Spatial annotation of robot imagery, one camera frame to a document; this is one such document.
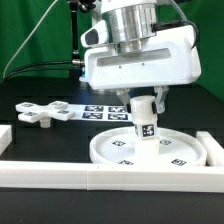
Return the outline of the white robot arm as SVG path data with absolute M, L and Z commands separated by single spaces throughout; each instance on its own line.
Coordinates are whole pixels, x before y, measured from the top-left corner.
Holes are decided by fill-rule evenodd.
M 195 24 L 184 15 L 157 20 L 156 8 L 174 0 L 100 1 L 100 20 L 81 36 L 87 51 L 80 80 L 94 90 L 114 89 L 125 105 L 132 88 L 152 87 L 156 110 L 164 112 L 169 87 L 201 74 Z

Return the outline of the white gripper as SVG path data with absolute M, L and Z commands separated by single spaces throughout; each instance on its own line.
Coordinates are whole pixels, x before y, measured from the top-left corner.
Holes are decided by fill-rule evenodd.
M 90 48 L 84 56 L 85 68 L 80 78 L 94 90 L 118 89 L 116 95 L 130 113 L 129 88 L 154 88 L 157 114 L 165 112 L 168 86 L 189 84 L 201 74 L 193 28 L 182 26 L 158 31 L 143 39 L 140 52 L 118 55 L 113 45 Z

